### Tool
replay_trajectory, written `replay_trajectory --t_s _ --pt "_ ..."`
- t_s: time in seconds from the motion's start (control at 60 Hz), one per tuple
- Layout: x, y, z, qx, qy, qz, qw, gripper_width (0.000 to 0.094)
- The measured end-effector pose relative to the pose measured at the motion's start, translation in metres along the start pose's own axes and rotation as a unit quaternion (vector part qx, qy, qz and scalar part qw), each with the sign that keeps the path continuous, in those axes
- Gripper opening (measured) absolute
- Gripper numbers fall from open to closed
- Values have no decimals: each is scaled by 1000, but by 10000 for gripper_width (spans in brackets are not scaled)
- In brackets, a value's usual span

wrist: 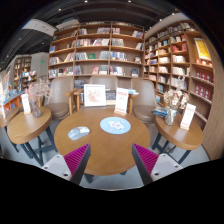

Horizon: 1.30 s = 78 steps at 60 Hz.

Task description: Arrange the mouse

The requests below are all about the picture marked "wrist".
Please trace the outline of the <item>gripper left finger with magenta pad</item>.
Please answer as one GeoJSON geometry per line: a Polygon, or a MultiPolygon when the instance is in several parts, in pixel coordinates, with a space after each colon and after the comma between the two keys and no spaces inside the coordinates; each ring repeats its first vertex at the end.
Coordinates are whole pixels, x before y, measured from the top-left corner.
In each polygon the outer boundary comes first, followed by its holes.
{"type": "Polygon", "coordinates": [[[65,156],[55,155],[42,169],[79,185],[90,156],[91,147],[86,144],[65,156]]]}

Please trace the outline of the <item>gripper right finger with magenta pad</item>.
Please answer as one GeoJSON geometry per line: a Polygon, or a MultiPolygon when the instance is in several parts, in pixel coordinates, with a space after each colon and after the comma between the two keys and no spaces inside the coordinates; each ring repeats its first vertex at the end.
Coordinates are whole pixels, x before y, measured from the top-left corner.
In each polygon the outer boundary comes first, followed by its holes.
{"type": "Polygon", "coordinates": [[[135,143],[132,144],[132,155],[144,185],[182,169],[169,155],[157,155],[135,143]]]}

